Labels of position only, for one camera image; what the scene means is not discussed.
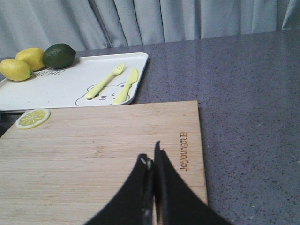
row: gray countertop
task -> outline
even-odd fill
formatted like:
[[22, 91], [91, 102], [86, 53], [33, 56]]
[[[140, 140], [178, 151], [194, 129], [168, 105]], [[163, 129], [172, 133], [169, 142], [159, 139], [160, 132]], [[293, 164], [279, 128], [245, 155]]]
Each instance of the gray countertop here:
[[300, 30], [77, 56], [132, 52], [150, 57], [133, 104], [198, 101], [210, 207], [236, 225], [299, 225]]

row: white tray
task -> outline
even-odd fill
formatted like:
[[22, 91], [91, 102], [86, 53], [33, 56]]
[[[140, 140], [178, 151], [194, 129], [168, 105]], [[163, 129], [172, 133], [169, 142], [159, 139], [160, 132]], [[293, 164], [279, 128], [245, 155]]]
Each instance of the white tray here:
[[[66, 69], [34, 72], [32, 78], [23, 82], [4, 79], [0, 82], [0, 111], [112, 105], [131, 69], [136, 68], [139, 79], [130, 88], [129, 99], [122, 103], [129, 104], [135, 96], [147, 60], [148, 54], [143, 52], [81, 57]], [[126, 64], [125, 71], [108, 83], [99, 96], [87, 100], [85, 93], [121, 62]]]

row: yellow plastic fork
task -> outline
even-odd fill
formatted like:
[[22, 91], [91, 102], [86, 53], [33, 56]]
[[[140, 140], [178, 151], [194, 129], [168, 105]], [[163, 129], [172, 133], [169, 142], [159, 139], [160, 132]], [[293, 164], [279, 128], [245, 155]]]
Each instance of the yellow plastic fork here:
[[85, 94], [87, 99], [94, 98], [103, 87], [109, 83], [115, 76], [120, 75], [125, 70], [125, 63], [120, 63], [109, 75], [107, 75], [102, 81], [100, 81], [95, 87], [93, 87], [88, 93]]

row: wooden cutting board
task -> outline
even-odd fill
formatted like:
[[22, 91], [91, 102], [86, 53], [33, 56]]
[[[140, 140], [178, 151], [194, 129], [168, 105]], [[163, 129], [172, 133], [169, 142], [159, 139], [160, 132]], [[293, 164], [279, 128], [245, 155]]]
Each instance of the wooden cutting board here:
[[156, 141], [207, 202], [196, 101], [51, 109], [42, 125], [0, 138], [2, 225], [81, 225]]

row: curtain fold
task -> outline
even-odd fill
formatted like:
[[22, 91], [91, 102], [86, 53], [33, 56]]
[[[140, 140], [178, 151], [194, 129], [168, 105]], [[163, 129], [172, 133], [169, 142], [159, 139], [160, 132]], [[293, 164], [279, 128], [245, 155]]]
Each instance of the curtain fold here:
[[0, 57], [299, 28], [299, 0], [0, 0]]

